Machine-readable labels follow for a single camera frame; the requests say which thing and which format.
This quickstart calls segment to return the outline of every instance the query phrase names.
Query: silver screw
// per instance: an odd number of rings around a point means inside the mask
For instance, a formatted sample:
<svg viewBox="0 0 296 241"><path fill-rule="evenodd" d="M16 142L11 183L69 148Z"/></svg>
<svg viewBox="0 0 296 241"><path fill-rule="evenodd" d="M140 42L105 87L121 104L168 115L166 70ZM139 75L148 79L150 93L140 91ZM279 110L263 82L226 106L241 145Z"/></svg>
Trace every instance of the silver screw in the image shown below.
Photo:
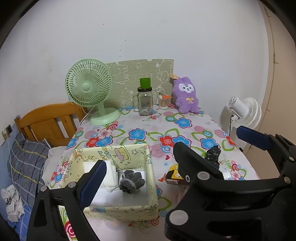
<svg viewBox="0 0 296 241"><path fill-rule="evenodd" d="M73 188L73 187L75 187L76 186L76 182L70 182L69 184L68 184L68 187L70 187L70 188Z"/></svg>
<svg viewBox="0 0 296 241"><path fill-rule="evenodd" d="M183 210L172 211L169 220L174 225L183 225L188 221L188 214Z"/></svg>
<svg viewBox="0 0 296 241"><path fill-rule="evenodd" d="M291 183L291 179L288 178L288 177L284 177L284 181L285 181L285 183L287 183L287 184L290 184L290 183Z"/></svg>
<svg viewBox="0 0 296 241"><path fill-rule="evenodd" d="M46 189L47 189L47 186L42 186L42 187L40 188L40 191L41 191L41 192L45 192Z"/></svg>
<svg viewBox="0 0 296 241"><path fill-rule="evenodd" d="M208 174L207 172L199 172L197 174L197 177L200 179L200 180L208 180L210 178L210 174Z"/></svg>
<svg viewBox="0 0 296 241"><path fill-rule="evenodd" d="M185 180L186 180L186 182L189 183L189 182L190 182L190 177L189 177L188 175L186 175L186 176L185 176Z"/></svg>

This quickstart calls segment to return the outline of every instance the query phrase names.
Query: wooden headboard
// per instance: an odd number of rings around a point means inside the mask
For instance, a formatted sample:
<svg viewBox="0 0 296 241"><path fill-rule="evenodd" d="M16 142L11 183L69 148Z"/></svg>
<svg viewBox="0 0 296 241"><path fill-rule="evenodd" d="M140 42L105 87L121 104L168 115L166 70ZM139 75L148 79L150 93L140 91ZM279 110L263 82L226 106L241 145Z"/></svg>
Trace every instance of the wooden headboard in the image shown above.
<svg viewBox="0 0 296 241"><path fill-rule="evenodd" d="M71 115L77 114L79 121L81 121L85 116L82 108L73 102L50 104L30 111L21 119L15 118L15 123L19 132L31 141L43 141L46 138L53 147L66 146L76 132ZM57 118L61 119L69 138L64 137Z"/></svg>

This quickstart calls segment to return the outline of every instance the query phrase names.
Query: stuffed animal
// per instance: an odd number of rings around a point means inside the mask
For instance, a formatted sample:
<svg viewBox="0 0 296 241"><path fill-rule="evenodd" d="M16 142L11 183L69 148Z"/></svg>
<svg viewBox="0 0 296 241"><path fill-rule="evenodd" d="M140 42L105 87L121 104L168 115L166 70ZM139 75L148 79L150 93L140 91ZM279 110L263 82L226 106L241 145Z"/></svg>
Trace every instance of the stuffed animal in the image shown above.
<svg viewBox="0 0 296 241"><path fill-rule="evenodd" d="M173 94L176 96L176 106L181 114L188 112L197 113L199 111L198 99L196 98L195 87L188 77L180 78L171 75L174 80Z"/></svg>

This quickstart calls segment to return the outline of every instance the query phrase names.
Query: white wall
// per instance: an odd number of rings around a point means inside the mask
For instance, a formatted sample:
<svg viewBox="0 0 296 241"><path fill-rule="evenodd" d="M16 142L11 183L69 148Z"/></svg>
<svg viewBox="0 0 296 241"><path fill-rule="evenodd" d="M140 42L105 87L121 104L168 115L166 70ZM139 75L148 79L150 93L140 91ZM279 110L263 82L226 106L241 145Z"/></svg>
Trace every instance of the white wall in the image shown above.
<svg viewBox="0 0 296 241"><path fill-rule="evenodd" d="M78 60L174 59L200 106L220 115L232 95L262 103L268 42L256 0L40 0L0 49L0 129L39 106L68 101Z"/></svg>

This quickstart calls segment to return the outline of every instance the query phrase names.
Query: plaid pillow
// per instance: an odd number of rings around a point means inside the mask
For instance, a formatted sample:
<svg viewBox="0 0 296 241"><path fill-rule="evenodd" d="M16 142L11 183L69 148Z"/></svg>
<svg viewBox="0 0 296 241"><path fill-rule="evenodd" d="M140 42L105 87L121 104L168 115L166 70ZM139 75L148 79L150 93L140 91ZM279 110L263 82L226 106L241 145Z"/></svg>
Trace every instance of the plaid pillow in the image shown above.
<svg viewBox="0 0 296 241"><path fill-rule="evenodd" d="M25 140L22 133L19 133L10 151L7 163L10 179L25 203L31 207L44 185L41 177L48 150L44 143Z"/></svg>

